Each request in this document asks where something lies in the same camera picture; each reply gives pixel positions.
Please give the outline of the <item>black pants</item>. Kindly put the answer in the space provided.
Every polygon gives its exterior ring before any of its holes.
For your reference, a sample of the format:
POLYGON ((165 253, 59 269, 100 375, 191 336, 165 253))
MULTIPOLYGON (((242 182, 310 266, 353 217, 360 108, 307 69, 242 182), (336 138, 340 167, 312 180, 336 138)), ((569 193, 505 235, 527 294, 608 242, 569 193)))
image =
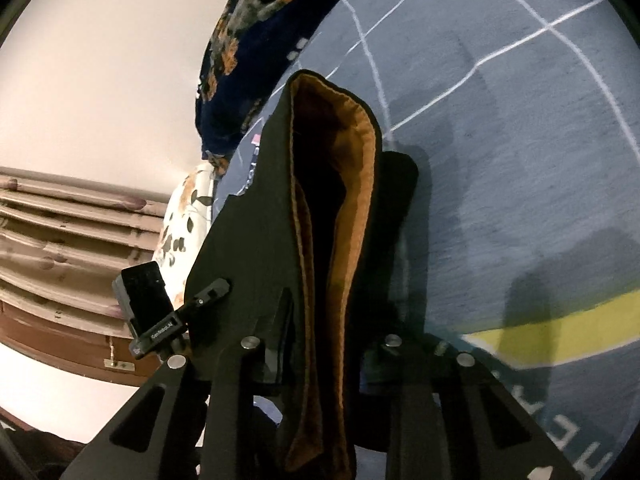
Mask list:
POLYGON ((210 383, 222 349, 246 336, 278 358, 284 423, 279 479, 350 479, 360 366, 383 323, 396 246, 418 180, 386 151, 358 96, 301 70, 262 128, 253 179, 227 198, 186 282, 231 288, 190 331, 210 383))

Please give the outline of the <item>brown wooden headboard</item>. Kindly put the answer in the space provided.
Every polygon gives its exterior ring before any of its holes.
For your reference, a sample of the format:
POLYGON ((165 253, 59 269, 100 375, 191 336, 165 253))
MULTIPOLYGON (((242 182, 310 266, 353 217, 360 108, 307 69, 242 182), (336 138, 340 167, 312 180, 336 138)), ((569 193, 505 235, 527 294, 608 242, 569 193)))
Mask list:
POLYGON ((155 358, 130 356, 112 283, 151 260, 167 197, 1 170, 1 341, 63 372, 140 386, 155 358))

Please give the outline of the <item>navy dog-print blanket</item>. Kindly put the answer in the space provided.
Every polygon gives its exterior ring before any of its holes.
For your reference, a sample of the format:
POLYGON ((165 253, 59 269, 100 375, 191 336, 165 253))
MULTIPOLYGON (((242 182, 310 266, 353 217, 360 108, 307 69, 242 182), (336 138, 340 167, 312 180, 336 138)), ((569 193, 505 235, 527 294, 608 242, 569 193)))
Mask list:
POLYGON ((340 0, 228 0, 195 99, 202 159, 217 176, 314 32, 340 0))

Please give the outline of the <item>blue grid-pattern bed sheet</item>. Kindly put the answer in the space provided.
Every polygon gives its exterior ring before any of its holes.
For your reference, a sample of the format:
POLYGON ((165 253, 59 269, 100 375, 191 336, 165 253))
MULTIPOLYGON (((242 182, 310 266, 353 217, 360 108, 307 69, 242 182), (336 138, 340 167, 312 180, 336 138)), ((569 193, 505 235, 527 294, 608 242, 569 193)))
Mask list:
POLYGON ((639 422, 639 49, 608 0, 342 0, 297 68, 419 169, 390 300, 585 479, 639 422))

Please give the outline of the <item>white floral pillow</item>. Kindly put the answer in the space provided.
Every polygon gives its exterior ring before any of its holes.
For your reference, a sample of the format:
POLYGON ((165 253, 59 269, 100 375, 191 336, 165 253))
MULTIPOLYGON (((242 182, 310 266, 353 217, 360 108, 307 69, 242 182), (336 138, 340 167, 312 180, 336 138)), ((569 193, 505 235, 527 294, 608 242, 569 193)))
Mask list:
POLYGON ((188 278, 213 223, 216 174, 203 160, 171 193, 153 260, 175 310, 181 307, 188 278))

